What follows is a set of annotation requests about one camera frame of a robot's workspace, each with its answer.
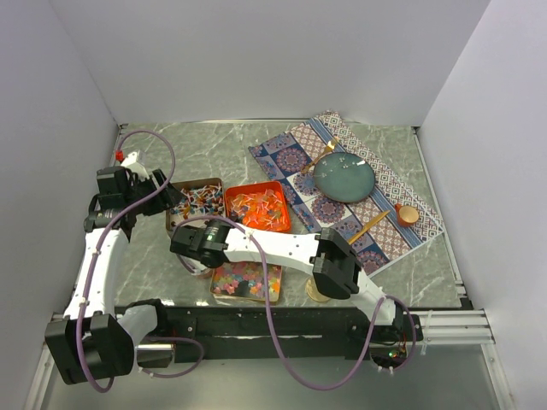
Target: green plate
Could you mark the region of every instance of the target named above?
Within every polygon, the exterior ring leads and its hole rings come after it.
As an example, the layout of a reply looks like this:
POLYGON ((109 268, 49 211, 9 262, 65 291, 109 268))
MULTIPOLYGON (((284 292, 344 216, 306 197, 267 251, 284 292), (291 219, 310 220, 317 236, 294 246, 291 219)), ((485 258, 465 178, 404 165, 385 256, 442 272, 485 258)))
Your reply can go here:
POLYGON ((314 168, 315 186, 326 197, 338 202, 359 202, 373 191, 374 171, 362 158, 346 152, 333 152, 314 168))

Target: fork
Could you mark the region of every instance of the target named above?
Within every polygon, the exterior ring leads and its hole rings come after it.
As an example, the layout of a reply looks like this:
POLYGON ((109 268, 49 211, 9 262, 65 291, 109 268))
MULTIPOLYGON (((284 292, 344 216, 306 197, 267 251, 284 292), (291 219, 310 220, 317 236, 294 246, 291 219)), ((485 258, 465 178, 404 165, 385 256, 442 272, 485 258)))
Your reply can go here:
POLYGON ((301 173, 307 173, 309 171, 309 169, 317 164, 317 162, 319 162, 319 160, 324 157, 326 154, 332 152, 334 150, 334 148, 336 147, 336 144, 338 144, 338 139, 337 138, 333 138, 331 139, 328 144, 326 145, 325 149, 323 150, 323 152, 321 152, 317 158, 315 158, 313 161, 311 161, 308 165, 306 165, 304 168, 302 168, 302 171, 300 171, 301 173))

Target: patterned placemat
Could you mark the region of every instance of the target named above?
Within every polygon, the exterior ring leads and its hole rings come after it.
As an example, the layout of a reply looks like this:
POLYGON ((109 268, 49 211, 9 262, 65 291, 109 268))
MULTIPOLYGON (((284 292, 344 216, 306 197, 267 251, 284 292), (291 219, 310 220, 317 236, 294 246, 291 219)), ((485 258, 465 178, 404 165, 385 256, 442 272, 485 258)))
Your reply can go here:
POLYGON ((283 185, 285 199, 310 232, 331 226, 349 239, 376 214, 390 211, 353 244, 370 276, 443 231, 438 214, 368 149, 336 112, 317 115, 265 143, 249 147, 249 151, 268 178, 283 185), (340 142, 334 152, 359 155, 376 174, 373 192, 363 201, 343 204, 328 199, 315 188, 312 172, 299 172, 334 137, 340 142), (394 208, 396 203, 416 207, 420 212, 418 222, 410 228, 400 226, 394 208))

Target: marble tabletop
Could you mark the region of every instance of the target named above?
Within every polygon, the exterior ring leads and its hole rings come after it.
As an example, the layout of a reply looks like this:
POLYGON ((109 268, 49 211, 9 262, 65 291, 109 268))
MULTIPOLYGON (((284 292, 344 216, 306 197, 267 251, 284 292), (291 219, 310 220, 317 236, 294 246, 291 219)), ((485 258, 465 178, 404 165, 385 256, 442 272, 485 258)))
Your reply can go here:
MULTIPOLYGON (((218 177, 227 188, 267 180, 247 147, 263 143, 297 124, 278 121, 130 124, 123 127, 122 133, 150 129, 166 137, 173 145, 177 159, 173 182, 218 177)), ((402 180, 410 184, 426 202, 435 206, 411 127, 350 126, 402 180)), ((168 173, 170 156, 158 138, 137 135, 127 139, 123 149, 126 152, 135 149, 145 151, 149 169, 160 167, 168 173)), ((307 233, 293 213, 291 222, 293 233, 307 233)), ((382 286, 387 294, 402 299, 411 307, 458 308, 461 303, 456 292, 448 246, 444 235, 439 235, 387 267, 373 281, 382 286)), ((308 278, 303 272, 286 269, 276 307, 352 306, 347 301, 312 301, 304 289, 308 278)), ((260 306, 241 300, 217 300, 210 294, 209 286, 210 279, 192 277, 169 252, 164 214, 138 217, 117 279, 116 306, 150 298, 160 298, 164 304, 183 307, 260 306)))

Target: cup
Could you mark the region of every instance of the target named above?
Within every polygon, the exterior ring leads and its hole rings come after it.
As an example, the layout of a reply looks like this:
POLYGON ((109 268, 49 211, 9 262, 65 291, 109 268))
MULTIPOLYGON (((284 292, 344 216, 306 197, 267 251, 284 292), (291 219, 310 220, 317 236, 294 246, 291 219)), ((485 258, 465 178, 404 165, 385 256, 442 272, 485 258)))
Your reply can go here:
POLYGON ((412 226, 420 218, 418 210, 410 205, 396 203, 395 210, 397 211, 397 223, 405 228, 412 226))

